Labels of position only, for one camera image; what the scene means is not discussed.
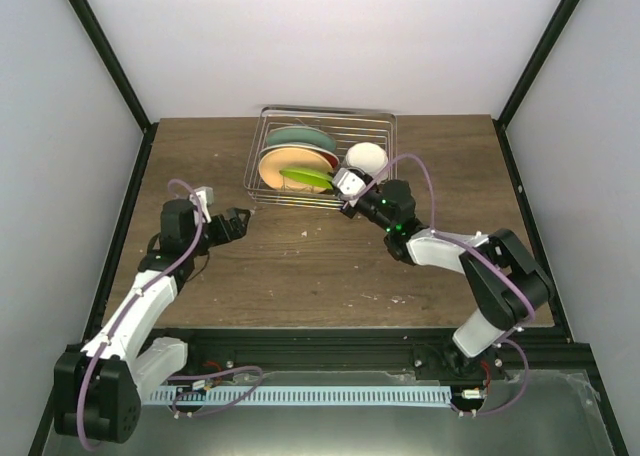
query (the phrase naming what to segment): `teal plate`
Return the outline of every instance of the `teal plate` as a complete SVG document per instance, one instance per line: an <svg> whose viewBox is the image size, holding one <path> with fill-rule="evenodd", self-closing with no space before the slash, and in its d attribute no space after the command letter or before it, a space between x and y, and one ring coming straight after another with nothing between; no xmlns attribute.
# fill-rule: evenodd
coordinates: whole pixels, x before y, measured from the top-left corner
<svg viewBox="0 0 640 456"><path fill-rule="evenodd" d="M338 144L324 131L308 126L286 126L274 129L267 135L267 146L288 143L307 143L335 152Z"/></svg>

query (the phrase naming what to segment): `metal dish rack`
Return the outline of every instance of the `metal dish rack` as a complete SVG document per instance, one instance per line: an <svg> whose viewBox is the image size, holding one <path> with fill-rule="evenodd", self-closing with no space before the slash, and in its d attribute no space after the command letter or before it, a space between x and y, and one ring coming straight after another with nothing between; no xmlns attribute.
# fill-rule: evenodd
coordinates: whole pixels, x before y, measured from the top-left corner
<svg viewBox="0 0 640 456"><path fill-rule="evenodd" d="M244 175L244 186L256 202L324 209L338 209L342 205L332 194L312 194L285 187L276 190L267 186L260 178L260 151L265 147L267 135L277 128L301 124L324 131L336 140L338 147L335 154L340 159L340 164L349 148L356 143L377 144L386 151L389 160L396 156L398 125L393 114L304 106L268 106L260 113ZM389 171L388 178L394 179L396 174L394 166Z"/></svg>

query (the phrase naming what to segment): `plate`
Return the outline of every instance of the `plate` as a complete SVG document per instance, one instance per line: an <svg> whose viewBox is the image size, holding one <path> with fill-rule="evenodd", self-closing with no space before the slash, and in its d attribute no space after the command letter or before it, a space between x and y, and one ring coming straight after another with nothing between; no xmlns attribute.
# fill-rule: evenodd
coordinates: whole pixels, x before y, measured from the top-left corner
<svg viewBox="0 0 640 456"><path fill-rule="evenodd" d="M317 188L332 189L331 175L308 168L281 169L280 174L298 183L308 184Z"/></svg>
<svg viewBox="0 0 640 456"><path fill-rule="evenodd" d="M308 126L285 126L274 129L267 135L267 146L286 143L307 143L335 152L338 147L336 140L324 131Z"/></svg>
<svg viewBox="0 0 640 456"><path fill-rule="evenodd" d="M321 193L326 188L319 188L299 181L294 181L280 174L288 168L315 169L329 173L333 169L331 164L320 153L308 148L278 148L266 153L258 166L260 177L270 188L278 191L301 191Z"/></svg>
<svg viewBox="0 0 640 456"><path fill-rule="evenodd" d="M338 165L340 164L340 159L338 159L338 157L335 154L333 154L331 151L327 151L326 149L319 148L315 144L308 144L308 143L286 143L286 144L276 144L273 146L267 146L262 151L260 151L260 155L262 157L265 154L267 154L269 151L272 151L274 149L280 149L280 148L312 149L317 153L320 153L322 156L324 156L325 159L329 161L329 164L331 165L332 168L337 168Z"/></svg>

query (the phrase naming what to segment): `wooden table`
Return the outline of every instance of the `wooden table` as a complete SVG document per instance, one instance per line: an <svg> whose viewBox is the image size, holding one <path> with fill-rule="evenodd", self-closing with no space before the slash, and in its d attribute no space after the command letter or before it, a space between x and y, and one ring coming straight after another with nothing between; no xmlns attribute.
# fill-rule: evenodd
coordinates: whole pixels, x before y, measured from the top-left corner
<svg viewBox="0 0 640 456"><path fill-rule="evenodd" d="M337 211L256 205L243 187L254 118L165 119L153 144L107 307L131 287L148 240L159 230L166 184L181 178L214 188L212 213L254 209L246 237L214 248L159 327L457 326L476 309L464 276L394 261L384 233ZM403 116L398 151L420 155L432 173L437 227L471 234L526 233L488 116ZM401 163L418 216L429 198L417 165ZM196 261L196 270L204 258ZM552 324L545 307L538 324Z"/></svg>

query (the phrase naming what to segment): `white wall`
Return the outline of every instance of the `white wall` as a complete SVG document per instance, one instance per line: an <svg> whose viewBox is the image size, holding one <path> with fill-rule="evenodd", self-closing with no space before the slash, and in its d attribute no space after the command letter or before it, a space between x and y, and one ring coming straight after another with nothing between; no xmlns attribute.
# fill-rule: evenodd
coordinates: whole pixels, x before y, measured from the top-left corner
<svg viewBox="0 0 640 456"><path fill-rule="evenodd" d="M639 0L583 0L509 128L579 341L640 454Z"/></svg>
<svg viewBox="0 0 640 456"><path fill-rule="evenodd" d="M66 0L0 0L0 441L27 454L140 142Z"/></svg>
<svg viewBox="0 0 640 456"><path fill-rule="evenodd" d="M89 0L160 117L498 116L559 0Z"/></svg>

